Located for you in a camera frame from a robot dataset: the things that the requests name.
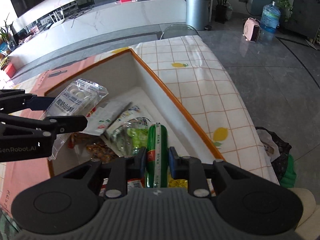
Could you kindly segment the clear bag white balls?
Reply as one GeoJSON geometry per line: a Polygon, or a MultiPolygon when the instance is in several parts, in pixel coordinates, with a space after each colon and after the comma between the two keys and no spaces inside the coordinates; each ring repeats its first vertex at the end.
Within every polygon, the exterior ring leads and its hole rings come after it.
{"type": "MultiPolygon", "coordinates": [[[[76,115],[83,115],[87,120],[89,112],[107,95],[108,91],[104,86],[86,79],[77,79],[71,82],[53,100],[40,117],[40,120],[53,116],[76,115]]],[[[72,121],[72,130],[67,131],[66,128],[63,128],[63,133],[57,134],[53,143],[52,155],[48,157],[49,161],[56,159],[59,150],[72,133],[82,132],[87,127],[87,124],[85,124],[82,130],[75,131],[76,125],[79,124],[80,122],[78,121],[72,121]]]]}

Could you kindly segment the green raisin snack bag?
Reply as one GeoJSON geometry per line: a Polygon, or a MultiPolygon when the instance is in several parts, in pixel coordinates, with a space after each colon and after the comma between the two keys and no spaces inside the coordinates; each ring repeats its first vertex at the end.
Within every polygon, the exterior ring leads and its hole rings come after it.
{"type": "Polygon", "coordinates": [[[116,128],[110,135],[110,141],[122,156],[137,155],[148,143],[148,125],[137,122],[127,122],[116,128]]]}

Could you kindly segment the green sausage stick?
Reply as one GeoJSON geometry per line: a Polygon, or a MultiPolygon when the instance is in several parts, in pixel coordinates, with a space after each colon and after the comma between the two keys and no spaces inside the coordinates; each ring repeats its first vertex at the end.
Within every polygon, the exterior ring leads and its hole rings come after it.
{"type": "Polygon", "coordinates": [[[149,128],[147,141],[146,187],[168,186],[168,132],[159,122],[149,128]]]}

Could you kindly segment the white bread snack bag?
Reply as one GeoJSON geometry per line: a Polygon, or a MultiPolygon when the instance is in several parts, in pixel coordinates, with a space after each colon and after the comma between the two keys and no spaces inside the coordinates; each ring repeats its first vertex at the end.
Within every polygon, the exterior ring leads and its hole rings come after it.
{"type": "Polygon", "coordinates": [[[116,120],[107,128],[104,135],[111,142],[115,142],[116,137],[125,128],[142,127],[148,128],[153,122],[153,117],[142,105],[132,105],[123,111],[116,120]]]}

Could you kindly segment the yellow snack packet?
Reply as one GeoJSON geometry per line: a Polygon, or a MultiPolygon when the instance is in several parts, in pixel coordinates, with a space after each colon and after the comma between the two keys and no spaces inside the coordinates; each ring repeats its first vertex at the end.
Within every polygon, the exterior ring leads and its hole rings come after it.
{"type": "Polygon", "coordinates": [[[188,181],[185,179],[174,179],[168,175],[168,188],[183,188],[188,189],[188,181]]]}

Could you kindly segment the red white snack packet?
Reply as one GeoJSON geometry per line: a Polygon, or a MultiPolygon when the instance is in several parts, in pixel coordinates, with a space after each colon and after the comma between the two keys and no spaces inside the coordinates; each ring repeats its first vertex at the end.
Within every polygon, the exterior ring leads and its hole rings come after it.
{"type": "MultiPolygon", "coordinates": [[[[106,191],[106,185],[108,183],[108,178],[105,178],[103,184],[100,189],[99,196],[103,197],[106,191]]],[[[127,182],[127,191],[129,192],[131,189],[141,189],[144,187],[144,178],[142,179],[131,179],[127,182]]]]}

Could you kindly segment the pink printed table mat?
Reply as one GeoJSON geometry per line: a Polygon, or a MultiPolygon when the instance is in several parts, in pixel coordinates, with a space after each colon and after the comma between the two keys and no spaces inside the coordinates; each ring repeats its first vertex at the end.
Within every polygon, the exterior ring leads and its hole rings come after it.
{"type": "Polygon", "coordinates": [[[48,157],[56,134],[61,128],[83,128],[85,119],[42,121],[43,112],[54,100],[47,94],[95,62],[92,56],[60,68],[57,75],[48,70],[1,90],[1,210],[11,214],[12,202],[20,192],[53,176],[48,157]]]}

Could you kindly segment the red box on floor stack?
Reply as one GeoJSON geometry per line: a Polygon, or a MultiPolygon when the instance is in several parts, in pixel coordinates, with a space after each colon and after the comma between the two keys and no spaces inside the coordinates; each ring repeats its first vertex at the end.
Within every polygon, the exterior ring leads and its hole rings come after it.
{"type": "Polygon", "coordinates": [[[10,63],[4,68],[4,71],[8,77],[12,78],[16,73],[16,68],[12,63],[10,63]]]}

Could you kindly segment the orange cardboard box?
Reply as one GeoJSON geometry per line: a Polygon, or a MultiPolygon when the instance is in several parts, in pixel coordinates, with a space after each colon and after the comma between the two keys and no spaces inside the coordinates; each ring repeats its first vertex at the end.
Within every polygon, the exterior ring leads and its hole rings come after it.
{"type": "Polygon", "coordinates": [[[144,107],[153,121],[167,128],[169,144],[180,156],[196,157],[205,164],[223,158],[182,102],[132,49],[80,70],[68,67],[66,75],[47,82],[44,94],[57,96],[79,78],[104,86],[108,91],[106,100],[127,101],[144,107]]]}

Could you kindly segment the green plant glass vase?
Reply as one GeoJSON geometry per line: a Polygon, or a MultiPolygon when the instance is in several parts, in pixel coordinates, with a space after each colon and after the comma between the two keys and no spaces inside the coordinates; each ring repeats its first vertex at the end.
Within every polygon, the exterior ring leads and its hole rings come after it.
{"type": "Polygon", "coordinates": [[[12,24],[8,23],[8,18],[4,20],[4,26],[1,27],[1,38],[7,44],[7,47],[10,51],[14,51],[16,49],[16,42],[12,35],[12,24]]]}

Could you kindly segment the white wifi router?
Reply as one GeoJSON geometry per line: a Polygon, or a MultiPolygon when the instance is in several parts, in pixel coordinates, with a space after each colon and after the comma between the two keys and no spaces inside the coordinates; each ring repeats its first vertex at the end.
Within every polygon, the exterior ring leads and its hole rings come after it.
{"type": "Polygon", "coordinates": [[[50,28],[54,28],[54,27],[56,27],[58,25],[63,24],[63,22],[65,21],[65,15],[64,15],[64,12],[63,12],[63,8],[61,7],[59,9],[56,9],[56,10],[52,11],[49,14],[49,17],[52,20],[52,24],[51,24],[50,28]]]}

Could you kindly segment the white checked lemon tablecloth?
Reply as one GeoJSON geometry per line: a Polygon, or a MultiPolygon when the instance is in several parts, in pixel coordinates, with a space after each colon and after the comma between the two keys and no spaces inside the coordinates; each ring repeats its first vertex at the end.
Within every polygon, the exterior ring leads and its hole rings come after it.
{"type": "Polygon", "coordinates": [[[93,57],[98,62],[126,49],[132,49],[182,102],[223,159],[278,182],[238,90],[200,37],[144,42],[93,57]]]}

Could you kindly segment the white marble tv cabinet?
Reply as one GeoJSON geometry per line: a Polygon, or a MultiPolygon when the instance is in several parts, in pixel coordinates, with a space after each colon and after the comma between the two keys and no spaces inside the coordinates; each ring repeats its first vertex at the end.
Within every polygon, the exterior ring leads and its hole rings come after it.
{"type": "Polygon", "coordinates": [[[20,69],[44,55],[87,38],[145,25],[185,22],[185,19],[184,0],[105,4],[41,32],[16,48],[9,54],[9,59],[20,69]]]}

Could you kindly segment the silver trash can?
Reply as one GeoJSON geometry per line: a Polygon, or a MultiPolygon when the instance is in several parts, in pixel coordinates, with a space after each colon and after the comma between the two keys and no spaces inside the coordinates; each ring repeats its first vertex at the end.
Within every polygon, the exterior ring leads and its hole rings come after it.
{"type": "Polygon", "coordinates": [[[212,16],[213,0],[185,0],[185,23],[196,31],[203,31],[212,16]]]}

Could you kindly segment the blue water bottle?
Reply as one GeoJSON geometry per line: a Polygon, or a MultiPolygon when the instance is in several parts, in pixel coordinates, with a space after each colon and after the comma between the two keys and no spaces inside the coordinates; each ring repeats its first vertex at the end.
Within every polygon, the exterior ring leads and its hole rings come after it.
{"type": "Polygon", "coordinates": [[[275,33],[279,24],[281,12],[276,6],[275,1],[263,7],[263,12],[260,20],[260,27],[270,33],[275,33]]]}

